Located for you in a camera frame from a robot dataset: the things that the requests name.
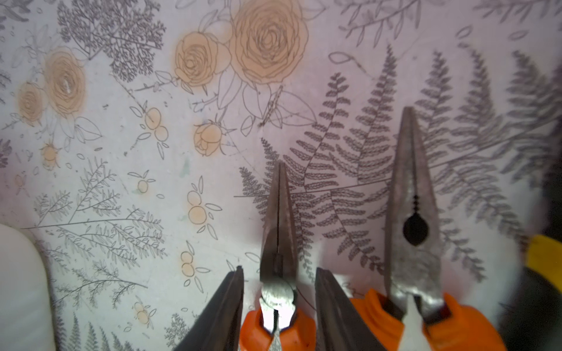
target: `orange handle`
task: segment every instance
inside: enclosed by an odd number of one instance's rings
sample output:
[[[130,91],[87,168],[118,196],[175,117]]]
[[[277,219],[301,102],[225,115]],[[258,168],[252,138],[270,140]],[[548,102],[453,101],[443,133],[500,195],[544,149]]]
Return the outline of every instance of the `orange handle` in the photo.
[[[439,323],[423,326],[433,351],[506,351],[500,335],[483,314],[459,305],[449,294],[444,299],[450,315]],[[388,351],[398,350],[404,324],[383,310],[387,298],[370,289],[365,299],[350,300],[379,342]]]
[[[300,308],[290,328],[279,333],[283,351],[314,351],[316,348],[316,323]],[[241,351],[268,351],[273,337],[262,327],[261,308],[250,311],[240,329]]]
[[[388,351],[397,351],[404,324],[383,310],[387,298],[370,289],[364,299],[350,299],[351,303],[371,330],[373,335]]]
[[[433,351],[506,351],[500,335],[480,311],[459,305],[449,294],[444,299],[450,316],[423,326],[423,334]]]

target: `branch drawing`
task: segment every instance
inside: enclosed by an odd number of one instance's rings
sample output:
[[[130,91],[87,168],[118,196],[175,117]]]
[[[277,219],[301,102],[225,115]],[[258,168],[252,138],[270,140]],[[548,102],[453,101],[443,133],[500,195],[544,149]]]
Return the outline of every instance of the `branch drawing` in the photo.
[[[539,9],[538,18],[543,19],[549,13],[557,16],[562,12],[559,1],[551,0],[481,0],[473,10],[483,12],[482,18],[491,15],[501,16],[500,23],[508,18],[519,16],[519,23],[523,23],[534,8]]]
[[[434,6],[443,6],[443,0],[426,0]],[[385,30],[392,31],[394,39],[402,32],[405,20],[414,23],[417,29],[422,20],[422,0],[336,0],[336,4],[343,7],[341,15],[353,9],[346,25],[339,29],[346,32],[346,39],[355,32],[359,32],[356,46],[361,45],[366,30],[376,28],[373,48],[377,46]]]
[[[99,260],[101,258],[110,259],[113,263],[119,263],[127,269],[139,267],[139,259],[148,257],[163,258],[166,256],[164,248],[160,245],[164,243],[162,238],[162,226],[160,220],[154,215],[145,212],[135,206],[126,209],[126,215],[119,216],[122,209],[118,204],[120,194],[113,189],[117,175],[111,172],[104,160],[88,160],[88,167],[84,169],[80,177],[82,188],[76,193],[75,202],[70,201],[71,193],[59,191],[55,196],[42,194],[35,201],[35,211],[39,216],[39,221],[32,227],[22,229],[44,229],[47,235],[51,235],[61,241],[61,245],[52,249],[51,245],[57,244],[54,241],[44,243],[38,241],[40,252],[47,262],[57,263],[59,271],[67,272],[67,266],[74,257],[72,254],[81,255],[86,261],[91,258]],[[90,219],[85,221],[76,220],[78,214],[96,213],[100,219]],[[47,218],[54,220],[54,223],[43,224]],[[107,272],[114,271],[107,268],[102,261],[94,261],[94,278],[88,276],[86,268],[75,268],[72,272],[83,282],[82,287],[70,288],[68,286],[56,286],[59,293],[65,293],[63,300],[68,296],[78,299],[85,286],[91,288],[117,284],[117,277],[113,280],[108,278]],[[101,282],[95,277],[105,275],[107,279]],[[123,293],[130,290],[137,283],[127,285],[121,282],[123,291],[113,296],[113,304],[119,302]],[[90,303],[95,306],[96,291],[90,291]]]
[[[129,294],[135,287],[148,289],[145,285],[121,279],[119,271],[116,268],[107,267],[103,261],[94,262],[93,271],[94,277],[92,278],[85,273],[84,269],[72,269],[80,281],[80,285],[72,287],[63,284],[55,287],[56,292],[63,294],[62,297],[56,299],[55,303],[61,305],[66,298],[70,297],[74,301],[73,306],[78,307],[84,295],[88,294],[88,303],[92,307],[97,307],[97,297],[110,286],[116,286],[111,294],[111,303],[113,308],[117,308],[123,295]]]
[[[160,5],[144,0],[72,0],[70,7],[58,3],[58,24],[62,39],[74,41],[88,61],[104,52],[112,59],[115,75],[127,82],[138,74],[153,72],[154,49],[162,49],[166,28],[154,21]]]

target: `fern drawing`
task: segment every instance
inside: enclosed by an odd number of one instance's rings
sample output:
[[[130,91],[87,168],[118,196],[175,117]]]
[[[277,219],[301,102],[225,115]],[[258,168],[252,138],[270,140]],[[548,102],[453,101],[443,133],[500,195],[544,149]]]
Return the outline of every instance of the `fern drawing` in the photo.
[[[371,92],[369,105],[362,109],[364,115],[355,119],[365,128],[352,128],[352,136],[344,136],[344,146],[336,145],[336,153],[330,153],[333,163],[347,176],[357,179],[358,184],[372,183],[383,179],[392,172],[392,155],[385,154],[391,146],[384,134],[390,132],[385,122],[389,115],[396,92],[396,57],[390,45],[384,61],[383,71],[376,88]]]
[[[558,117],[554,85],[546,75],[541,74],[533,60],[519,51],[513,53],[517,72],[507,91],[511,94],[509,102],[513,110],[507,115],[515,122],[511,126],[523,130],[512,137],[504,146],[506,150],[515,149],[515,156],[501,170],[502,174],[512,174],[511,182],[528,179],[529,186],[541,185],[542,175],[552,157],[552,145],[542,133],[527,133]]]
[[[451,262],[461,261],[463,269],[468,270],[477,282],[486,279],[483,261],[476,256],[476,250],[469,247],[470,239],[460,238],[460,229],[454,226],[453,219],[443,218],[444,210],[440,210],[439,229],[443,241],[443,253],[451,252]]]
[[[73,323],[72,323],[72,331],[70,336],[66,336],[66,328],[63,320],[60,317],[57,317],[56,324],[55,324],[55,338],[56,347],[58,351],[141,351],[141,349],[135,349],[126,341],[122,343],[121,340],[115,335],[111,333],[113,336],[113,343],[110,344],[110,341],[107,338],[103,328],[99,327],[99,334],[98,337],[97,329],[92,325],[92,323],[88,323],[88,328],[85,331],[81,331],[80,329],[80,322],[76,315],[74,315]]]
[[[459,158],[445,163],[445,167],[433,178],[433,186],[439,195],[451,194],[449,209],[465,204],[468,217],[475,215],[476,222],[485,221],[489,227],[497,227],[500,233],[514,238],[524,249],[527,237],[523,227],[506,203],[506,197],[497,185],[497,167],[492,164],[503,152],[500,147],[492,157],[479,156],[476,153],[506,140],[509,124],[505,124],[501,115],[496,116],[490,95],[490,80],[482,56],[471,50],[474,79],[470,81],[472,89],[460,107],[462,115],[454,120],[463,126],[451,130],[451,135],[461,136],[461,140],[448,145],[453,151],[468,151]]]
[[[448,73],[449,67],[443,54],[438,51],[433,52],[432,70],[425,81],[427,87],[421,90],[424,98],[415,103],[416,115],[423,133],[425,152],[430,165],[449,155],[446,145],[451,143],[449,138],[451,130],[447,127],[450,118],[446,114],[452,111],[447,104],[452,98],[452,95],[448,94],[452,87],[449,85],[451,76]],[[461,231],[457,227],[453,227],[453,220],[443,218],[445,213],[444,210],[440,211],[439,223],[444,244],[443,254],[449,252],[449,248],[453,248],[451,261],[462,259],[463,268],[468,270],[478,282],[481,282],[486,278],[482,266],[483,261],[475,256],[475,249],[468,247],[469,239],[459,237]]]
[[[451,135],[460,137],[461,140],[448,145],[456,152],[485,148],[505,139],[509,133],[509,126],[504,123],[503,116],[496,116],[484,59],[476,50],[469,48],[469,51],[474,65],[471,90],[465,98],[465,104],[460,107],[463,114],[454,118],[461,126],[451,130]]]
[[[556,97],[556,106],[562,110],[562,63],[558,65],[552,77],[552,84],[554,85],[554,96]],[[556,138],[559,145],[562,144],[562,118],[558,118],[558,122],[552,129],[550,137]]]
[[[330,144],[331,140],[339,140],[338,134],[334,133],[338,129],[343,129],[343,124],[334,120],[336,116],[347,118],[349,113],[345,106],[350,105],[350,100],[346,98],[344,92],[349,87],[343,84],[346,78],[340,73],[330,77],[326,93],[326,100],[323,106],[330,109],[329,112],[321,112],[319,116],[325,120],[312,124],[314,131],[306,131],[306,140],[297,140],[300,148],[290,148],[293,156],[285,155],[283,159],[289,166],[287,169],[289,180],[295,186],[303,187],[306,191],[318,190],[327,186],[337,186],[338,182],[334,179],[337,175],[332,165],[329,152],[334,152],[334,147]]]
[[[320,227],[326,238],[340,238],[342,240],[338,254],[342,254],[349,249],[348,259],[350,261],[359,257],[362,267],[369,264],[371,270],[377,269],[382,273],[380,257],[374,253],[375,247],[371,245],[371,239],[368,237],[369,230],[361,227],[367,223],[368,219],[360,217],[366,215],[366,211],[361,207],[383,199],[387,194],[386,188],[370,196],[366,196],[362,192],[334,188],[339,183],[335,181],[337,168],[334,166],[332,153],[336,152],[335,145],[341,139],[339,135],[344,128],[342,121],[349,116],[345,109],[346,106],[350,105],[349,99],[344,96],[348,89],[348,85],[344,84],[345,81],[346,78],[339,73],[330,77],[329,90],[326,93],[327,100],[323,103],[328,111],[319,113],[322,120],[313,124],[312,130],[304,132],[304,138],[297,140],[296,146],[289,149],[291,154],[283,156],[288,165],[287,172],[291,184],[296,190],[302,189],[302,192],[292,194],[292,199],[297,227],[299,258],[303,261],[305,270],[311,280],[314,278],[314,273],[309,259],[309,250],[312,248],[314,227]],[[386,108],[383,104],[379,105],[380,111]],[[364,111],[369,115],[377,113],[373,112],[370,107],[364,108]],[[372,118],[370,116],[359,116],[358,119],[361,118],[375,129],[377,117],[380,116],[374,115]],[[375,154],[373,149],[379,147],[377,144],[380,143],[380,139],[377,136],[365,133],[362,143],[366,146],[363,156],[357,156],[356,169],[360,169],[362,175],[369,175],[369,172],[372,172],[374,168],[369,168],[371,165],[368,162]],[[270,160],[276,159],[277,154],[272,156],[272,150],[269,147],[269,143],[264,143],[266,157]],[[383,146],[383,148],[386,151],[389,149],[389,145]],[[359,166],[360,158],[364,161],[361,168]],[[262,188],[255,182],[248,170],[242,168],[241,174],[244,194],[246,196],[261,194],[259,191]],[[266,186],[263,186],[263,189],[269,191]],[[259,209],[265,210],[266,200],[264,197],[261,199],[256,197],[254,201],[258,203]]]
[[[452,89],[449,84],[451,76],[448,73],[449,67],[443,54],[438,51],[433,52],[432,70],[425,81],[427,88],[421,90],[425,98],[415,102],[416,115],[424,135],[423,143],[430,165],[448,155],[448,151],[442,146],[451,142],[448,138],[451,130],[447,127],[450,118],[445,115],[452,111],[451,106],[447,105],[452,98],[452,95],[447,94]]]

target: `wallpaper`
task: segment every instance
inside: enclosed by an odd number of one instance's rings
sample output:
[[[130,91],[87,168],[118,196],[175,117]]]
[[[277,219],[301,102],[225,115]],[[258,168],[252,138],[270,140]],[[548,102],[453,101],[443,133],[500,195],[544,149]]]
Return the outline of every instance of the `wallpaper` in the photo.
[[[0,0],[0,221],[36,245],[60,350],[172,349],[242,265],[288,165],[297,304],[384,291],[414,106],[444,291],[501,328],[559,149],[560,0]],[[428,350],[412,304],[401,350]]]

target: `leaf drawing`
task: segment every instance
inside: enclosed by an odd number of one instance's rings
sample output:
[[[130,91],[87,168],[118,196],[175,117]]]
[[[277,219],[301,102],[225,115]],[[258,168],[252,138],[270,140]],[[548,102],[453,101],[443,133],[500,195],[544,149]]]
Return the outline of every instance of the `leaf drawing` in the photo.
[[[53,327],[55,328],[55,345],[57,350],[66,350],[66,328],[61,316],[55,316]]]
[[[396,93],[396,58],[390,45],[376,88],[371,92],[368,106],[361,111],[364,115],[355,117],[361,128],[351,128],[351,135],[343,137],[344,145],[337,144],[336,151],[330,152],[335,166],[358,184],[383,179],[392,172],[390,131],[386,122],[392,117],[392,102]]]
[[[166,30],[154,21],[159,10],[152,0],[145,0],[144,7],[138,0],[71,0],[70,7],[58,3],[57,15],[66,43],[74,41],[88,60],[103,51],[112,59],[113,73],[130,82],[138,74],[153,72],[153,50],[162,48]]]
[[[474,6],[473,10],[480,11],[483,18],[491,15],[499,16],[500,23],[505,22],[510,17],[518,18],[519,23],[523,23],[533,9],[535,9],[538,18],[542,19],[550,13],[553,17],[557,16],[562,12],[561,5],[559,1],[553,0],[481,0],[478,5]]]
[[[6,19],[18,22],[29,21],[29,19],[23,15],[31,12],[28,6],[32,2],[33,0],[2,1],[2,3],[0,3],[0,8],[2,9],[3,16],[0,16],[0,30],[4,30],[6,28],[3,24]]]
[[[474,49],[469,49],[469,52],[474,65],[471,90],[465,98],[466,103],[460,107],[462,114],[454,118],[461,126],[451,129],[451,135],[461,140],[454,140],[448,145],[456,152],[485,148],[505,139],[509,133],[509,125],[504,123],[503,116],[496,116],[484,59]]]
[[[434,6],[443,6],[445,1],[431,0]],[[404,22],[414,24],[417,29],[422,19],[421,0],[336,0],[336,4],[343,10],[341,15],[351,13],[346,25],[339,29],[346,32],[346,39],[353,33],[359,33],[356,46],[362,44],[367,29],[373,28],[373,47],[376,47],[385,30],[392,33],[394,39],[398,38],[404,27]]]
[[[447,102],[452,98],[448,92],[451,90],[449,81],[451,76],[448,75],[449,67],[447,61],[443,58],[441,52],[433,52],[433,65],[429,73],[429,78],[425,83],[427,88],[421,90],[424,95],[423,99],[415,102],[416,115],[419,119],[419,125],[423,136],[425,152],[429,164],[438,159],[447,156],[448,151],[442,146],[450,143],[448,135],[450,129],[446,126],[450,119],[445,116],[452,108]]]

